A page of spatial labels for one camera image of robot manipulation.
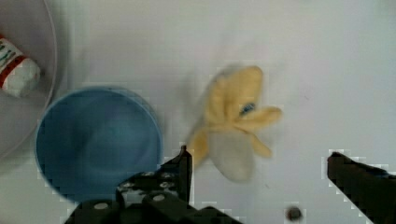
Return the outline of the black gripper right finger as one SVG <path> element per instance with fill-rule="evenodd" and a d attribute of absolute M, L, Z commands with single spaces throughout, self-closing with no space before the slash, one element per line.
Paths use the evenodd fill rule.
<path fill-rule="evenodd" d="M 334 152 L 327 177 L 374 224 L 395 224 L 395 175 Z"/>

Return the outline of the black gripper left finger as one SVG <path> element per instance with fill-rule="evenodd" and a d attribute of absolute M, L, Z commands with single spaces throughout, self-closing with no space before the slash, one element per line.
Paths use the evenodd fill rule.
<path fill-rule="evenodd" d="M 156 171 L 140 172 L 120 182 L 116 201 L 121 208 L 142 203 L 143 198 L 156 191 L 171 193 L 184 202 L 190 200 L 192 156 L 186 146 Z"/>

